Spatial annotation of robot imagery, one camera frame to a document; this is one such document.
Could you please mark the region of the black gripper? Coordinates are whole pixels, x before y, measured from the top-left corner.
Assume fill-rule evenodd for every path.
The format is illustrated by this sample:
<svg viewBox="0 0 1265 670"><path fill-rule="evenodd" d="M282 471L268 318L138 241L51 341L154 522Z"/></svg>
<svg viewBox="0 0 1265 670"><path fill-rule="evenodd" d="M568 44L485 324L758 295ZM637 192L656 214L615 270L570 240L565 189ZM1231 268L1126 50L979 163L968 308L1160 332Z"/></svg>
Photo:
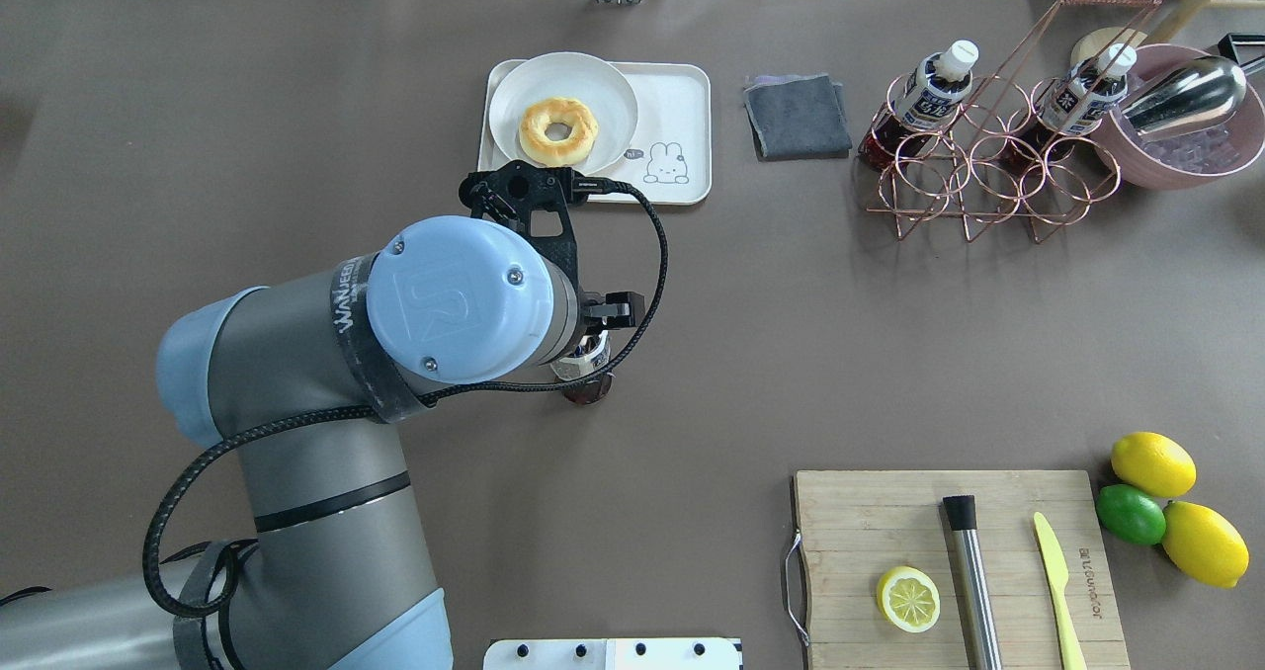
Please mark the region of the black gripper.
<svg viewBox="0 0 1265 670"><path fill-rule="evenodd" d="M588 338L600 336L601 327L638 327L646 315L645 297L638 293L601 295L583 291L578 303L579 319L573 336L573 358L579 358L591 349Z"/></svg>

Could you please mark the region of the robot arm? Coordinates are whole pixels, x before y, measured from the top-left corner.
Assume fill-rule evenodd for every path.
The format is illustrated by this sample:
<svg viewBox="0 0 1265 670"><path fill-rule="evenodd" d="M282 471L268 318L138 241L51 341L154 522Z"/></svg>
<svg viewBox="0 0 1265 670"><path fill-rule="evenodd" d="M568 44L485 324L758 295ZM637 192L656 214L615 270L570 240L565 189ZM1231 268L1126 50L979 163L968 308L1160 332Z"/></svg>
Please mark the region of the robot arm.
<svg viewBox="0 0 1265 670"><path fill-rule="evenodd" d="M398 422L643 336L660 296L593 295L574 243L482 217L402 229L376 254L187 314L157 358L202 453L163 496L140 576L10 599L5 669L452 669L447 594Z"/></svg>

